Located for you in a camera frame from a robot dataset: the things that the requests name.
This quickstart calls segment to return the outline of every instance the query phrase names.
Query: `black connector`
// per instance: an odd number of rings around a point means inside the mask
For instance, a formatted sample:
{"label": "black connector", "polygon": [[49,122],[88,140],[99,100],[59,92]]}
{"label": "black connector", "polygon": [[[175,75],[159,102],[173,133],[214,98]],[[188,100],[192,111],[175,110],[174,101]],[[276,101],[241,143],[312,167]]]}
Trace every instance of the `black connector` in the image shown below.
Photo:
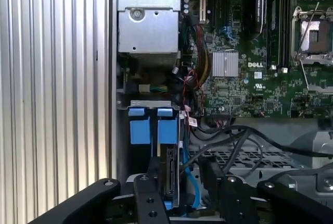
{"label": "black connector", "polygon": [[125,84],[125,94],[139,93],[139,85],[134,82],[127,82]]}
{"label": "black connector", "polygon": [[194,16],[194,15],[186,16],[185,20],[191,27],[200,24],[200,20],[199,20],[198,16]]}

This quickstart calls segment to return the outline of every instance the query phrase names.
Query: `capacitor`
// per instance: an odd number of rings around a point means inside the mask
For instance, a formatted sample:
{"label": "capacitor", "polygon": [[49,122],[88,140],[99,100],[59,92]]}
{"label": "capacitor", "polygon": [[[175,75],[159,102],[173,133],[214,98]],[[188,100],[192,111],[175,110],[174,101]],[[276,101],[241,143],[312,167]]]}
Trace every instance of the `capacitor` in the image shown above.
{"label": "capacitor", "polygon": [[173,74],[177,74],[178,71],[179,71],[179,68],[178,68],[178,67],[174,67],[174,68],[172,69],[172,73],[173,73]]}

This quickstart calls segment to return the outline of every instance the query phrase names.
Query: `screw hole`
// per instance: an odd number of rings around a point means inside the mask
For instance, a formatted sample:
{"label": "screw hole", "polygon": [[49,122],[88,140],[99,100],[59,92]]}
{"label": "screw hole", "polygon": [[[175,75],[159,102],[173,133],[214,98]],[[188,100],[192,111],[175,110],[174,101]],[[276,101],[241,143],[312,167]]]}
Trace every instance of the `screw hole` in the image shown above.
{"label": "screw hole", "polygon": [[157,212],[155,212],[155,211],[151,211],[148,215],[149,215],[150,217],[156,217],[156,216],[157,216]]}

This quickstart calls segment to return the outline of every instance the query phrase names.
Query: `metal grille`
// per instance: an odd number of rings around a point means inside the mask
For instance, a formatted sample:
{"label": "metal grille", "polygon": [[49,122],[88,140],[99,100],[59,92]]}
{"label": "metal grille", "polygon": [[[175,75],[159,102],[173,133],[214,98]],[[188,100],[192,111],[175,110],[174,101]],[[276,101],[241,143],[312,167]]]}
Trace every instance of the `metal grille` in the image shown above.
{"label": "metal grille", "polygon": [[[195,151],[190,151],[190,155],[194,155]],[[215,156],[219,165],[225,164],[231,152],[228,151],[207,151],[204,157]],[[260,168],[300,168],[291,158],[291,153],[287,152],[265,152],[260,164]],[[233,168],[252,168],[260,158],[258,152],[241,151],[234,162]]]}

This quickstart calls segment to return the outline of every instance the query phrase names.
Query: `gray cable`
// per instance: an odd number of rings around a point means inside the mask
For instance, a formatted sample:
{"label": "gray cable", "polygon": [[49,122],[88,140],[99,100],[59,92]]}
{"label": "gray cable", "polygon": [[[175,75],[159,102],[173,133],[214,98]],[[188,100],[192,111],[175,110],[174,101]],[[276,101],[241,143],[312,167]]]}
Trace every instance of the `gray cable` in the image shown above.
{"label": "gray cable", "polygon": [[247,140],[247,138],[251,135],[251,131],[250,130],[246,130],[245,133],[243,134],[243,136],[239,139],[239,141],[237,142],[233,152],[231,153],[229,160],[226,162],[226,164],[223,166],[222,170],[225,174],[227,174],[229,172],[229,170],[231,169],[231,167],[233,166],[240,150],[241,147],[243,146],[243,144],[245,143],[245,141]]}

